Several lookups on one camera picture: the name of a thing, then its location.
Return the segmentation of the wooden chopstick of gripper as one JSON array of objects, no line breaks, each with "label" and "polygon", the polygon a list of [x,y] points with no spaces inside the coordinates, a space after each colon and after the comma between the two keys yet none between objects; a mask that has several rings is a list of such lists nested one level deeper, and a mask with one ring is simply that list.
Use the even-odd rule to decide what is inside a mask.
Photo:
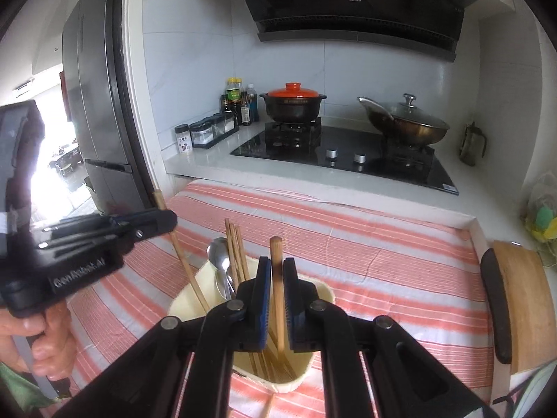
[{"label": "wooden chopstick of gripper", "polygon": [[277,328],[277,357],[282,361],[285,357],[286,342],[286,318],[285,300],[283,290],[283,242],[279,236],[270,239],[270,255],[273,277],[273,297],[275,305],[276,328]]},{"label": "wooden chopstick of gripper", "polygon": [[[155,199],[155,202],[157,204],[158,209],[160,210],[166,210],[166,202],[164,200],[164,197],[162,195],[162,191],[161,190],[154,190],[153,193],[153,197]],[[197,300],[199,301],[199,304],[202,306],[202,309],[204,310],[204,312],[208,312],[210,310],[209,307],[209,303],[207,301],[207,299],[204,297],[204,294],[202,293],[202,290],[200,289],[197,280],[195,278],[195,273],[193,268],[191,267],[191,265],[189,264],[189,261],[187,261],[187,258],[184,255],[184,252],[182,250],[182,247],[180,245],[179,242],[179,238],[176,235],[176,231],[175,229],[173,229],[170,233],[169,233],[169,238],[170,241],[172,242],[173,248],[175,249],[175,254],[178,256],[178,259],[186,273],[186,277],[188,278],[189,284],[192,286],[195,296],[197,298]]]}]

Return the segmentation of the wooden chopsticks in holder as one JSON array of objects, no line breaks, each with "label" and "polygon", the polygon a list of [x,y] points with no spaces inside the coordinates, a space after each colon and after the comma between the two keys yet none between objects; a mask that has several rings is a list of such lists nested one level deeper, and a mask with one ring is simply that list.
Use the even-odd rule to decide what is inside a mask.
[{"label": "wooden chopsticks in holder", "polygon": [[244,251],[244,242],[239,225],[225,220],[229,259],[232,268],[232,277],[235,285],[239,285],[250,278],[248,261]]}]

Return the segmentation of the metal spoon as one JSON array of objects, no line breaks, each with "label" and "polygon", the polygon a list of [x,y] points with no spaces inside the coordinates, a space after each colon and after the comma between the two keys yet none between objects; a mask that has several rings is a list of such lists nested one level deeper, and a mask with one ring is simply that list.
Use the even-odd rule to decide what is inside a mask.
[{"label": "metal spoon", "polygon": [[231,276],[228,274],[230,259],[228,255],[228,243],[225,238],[214,239],[207,247],[208,261],[216,269],[215,286],[224,300],[228,301],[235,297],[235,289]]}]

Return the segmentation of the cream utensil holder box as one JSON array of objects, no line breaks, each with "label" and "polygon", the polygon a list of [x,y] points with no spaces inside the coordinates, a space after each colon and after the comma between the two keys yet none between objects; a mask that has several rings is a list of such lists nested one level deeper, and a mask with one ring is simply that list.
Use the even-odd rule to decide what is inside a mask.
[{"label": "cream utensil holder box", "polygon": [[[255,277],[257,277],[258,261],[254,258],[248,258],[248,276],[251,283],[248,287],[242,287],[241,298],[244,303],[241,311],[244,313],[244,319],[240,324],[246,324],[246,337],[240,340],[239,331],[231,330],[232,347],[234,347],[233,371],[243,377],[249,378],[260,383],[268,390],[277,394],[288,394],[296,390],[308,376],[313,361],[316,358],[316,352],[294,353],[291,349],[285,348],[284,358],[277,355],[277,331],[275,323],[275,310],[272,305],[269,310],[269,300],[271,300],[272,279],[267,281],[268,293],[256,293],[255,306],[256,310],[249,310],[252,305],[252,290]],[[198,286],[208,302],[210,310],[225,303],[218,292],[215,278],[217,277],[217,269],[206,261],[197,272],[195,279]],[[325,282],[314,278],[298,274],[301,280],[313,283],[320,299],[334,303],[335,295],[332,289]],[[174,299],[168,314],[183,322],[196,318],[205,317],[207,314],[201,306],[194,289],[191,285],[185,286],[179,295]],[[260,351],[268,351],[264,355],[264,361],[267,362],[266,369],[260,364],[260,357],[256,355],[248,355],[248,353],[260,353]]]}]

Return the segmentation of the grey refrigerator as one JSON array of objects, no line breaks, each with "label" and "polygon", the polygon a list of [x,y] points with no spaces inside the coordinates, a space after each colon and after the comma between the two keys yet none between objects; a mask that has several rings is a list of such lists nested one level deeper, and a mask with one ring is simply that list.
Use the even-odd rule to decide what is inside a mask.
[{"label": "grey refrigerator", "polygon": [[155,206],[126,81],[123,0],[78,0],[62,32],[70,118],[97,209]]}]

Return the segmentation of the pink striped tablecloth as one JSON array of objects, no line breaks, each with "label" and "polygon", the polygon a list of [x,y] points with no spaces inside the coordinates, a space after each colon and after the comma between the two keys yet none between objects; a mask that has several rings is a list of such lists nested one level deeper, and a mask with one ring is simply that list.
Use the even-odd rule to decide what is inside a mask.
[{"label": "pink striped tablecloth", "polygon": [[[278,236],[297,270],[323,281],[346,313],[386,314],[481,399],[492,390],[493,340],[470,234],[303,195],[196,180],[171,198],[188,261],[206,261],[226,223],[250,258]],[[167,313],[187,284],[167,237],[141,242],[125,266],[69,301],[77,338],[71,390],[79,392]]]}]

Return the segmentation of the black gas stove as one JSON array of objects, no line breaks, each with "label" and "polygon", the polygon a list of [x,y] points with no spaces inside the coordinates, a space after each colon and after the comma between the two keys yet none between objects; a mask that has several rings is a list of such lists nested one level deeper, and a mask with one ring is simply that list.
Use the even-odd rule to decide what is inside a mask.
[{"label": "black gas stove", "polygon": [[381,134],[322,125],[271,122],[231,154],[362,173],[457,195],[458,189],[428,145],[411,146]]}]

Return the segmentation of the spice jar rack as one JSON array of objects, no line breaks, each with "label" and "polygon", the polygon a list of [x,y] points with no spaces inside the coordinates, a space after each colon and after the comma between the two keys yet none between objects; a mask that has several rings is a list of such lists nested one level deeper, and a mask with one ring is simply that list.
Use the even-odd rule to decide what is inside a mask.
[{"label": "spice jar rack", "polygon": [[232,112],[215,113],[190,125],[193,148],[209,149],[238,130],[237,118]]}]

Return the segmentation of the white spice jar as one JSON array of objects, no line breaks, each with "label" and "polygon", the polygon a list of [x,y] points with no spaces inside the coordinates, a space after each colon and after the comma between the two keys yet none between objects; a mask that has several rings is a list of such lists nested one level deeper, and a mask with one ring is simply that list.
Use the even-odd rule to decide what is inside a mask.
[{"label": "white spice jar", "polygon": [[188,124],[177,125],[174,128],[176,146],[180,154],[189,154],[193,151],[190,126]]}]

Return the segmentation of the sauce bottles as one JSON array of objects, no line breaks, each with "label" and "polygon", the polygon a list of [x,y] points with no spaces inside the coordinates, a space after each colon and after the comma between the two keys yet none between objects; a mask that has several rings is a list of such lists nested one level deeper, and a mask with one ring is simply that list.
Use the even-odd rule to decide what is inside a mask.
[{"label": "sauce bottles", "polygon": [[244,86],[240,77],[226,80],[224,93],[220,98],[221,112],[231,114],[235,125],[251,125],[260,121],[259,96],[253,84]]}]

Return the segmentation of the black pot orange lid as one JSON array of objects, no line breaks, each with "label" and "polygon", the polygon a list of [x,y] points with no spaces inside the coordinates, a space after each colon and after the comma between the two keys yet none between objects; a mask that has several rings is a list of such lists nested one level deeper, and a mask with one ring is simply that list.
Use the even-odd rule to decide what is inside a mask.
[{"label": "black pot orange lid", "polygon": [[299,82],[287,82],[283,88],[262,96],[267,115],[277,123],[309,124],[315,121],[321,103],[327,98],[322,93],[305,89]]}]

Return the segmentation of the wok with glass lid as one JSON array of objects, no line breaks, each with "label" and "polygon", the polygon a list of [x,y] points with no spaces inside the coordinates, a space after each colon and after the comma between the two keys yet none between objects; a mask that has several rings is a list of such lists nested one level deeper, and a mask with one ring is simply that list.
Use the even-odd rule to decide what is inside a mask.
[{"label": "wok with glass lid", "polygon": [[366,111],[371,125],[388,139],[404,145],[434,145],[443,140],[449,125],[415,106],[415,96],[403,94],[403,102],[379,103],[359,96],[358,102]]}]

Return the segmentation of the dark french press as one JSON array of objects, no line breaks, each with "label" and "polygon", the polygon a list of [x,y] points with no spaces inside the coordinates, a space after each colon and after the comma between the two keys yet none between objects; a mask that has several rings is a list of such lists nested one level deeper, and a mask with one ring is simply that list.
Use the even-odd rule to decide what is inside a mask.
[{"label": "dark french press", "polygon": [[481,158],[484,158],[486,148],[487,137],[483,131],[474,122],[467,125],[459,151],[459,160],[468,166],[475,166]]}]

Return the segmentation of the plastic bag of produce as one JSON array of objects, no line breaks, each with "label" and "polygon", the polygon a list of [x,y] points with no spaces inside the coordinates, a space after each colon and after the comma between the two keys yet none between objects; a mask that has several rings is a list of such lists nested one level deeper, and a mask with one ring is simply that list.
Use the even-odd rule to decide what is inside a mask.
[{"label": "plastic bag of produce", "polygon": [[533,238],[542,265],[556,270],[557,238],[556,175],[546,172],[531,189],[524,214],[524,226]]}]

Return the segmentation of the black range hood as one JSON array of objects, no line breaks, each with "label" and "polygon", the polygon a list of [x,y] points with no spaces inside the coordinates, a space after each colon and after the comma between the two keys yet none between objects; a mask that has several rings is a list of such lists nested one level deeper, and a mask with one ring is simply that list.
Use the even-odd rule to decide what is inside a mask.
[{"label": "black range hood", "polygon": [[244,0],[261,41],[369,42],[454,61],[478,0]]}]

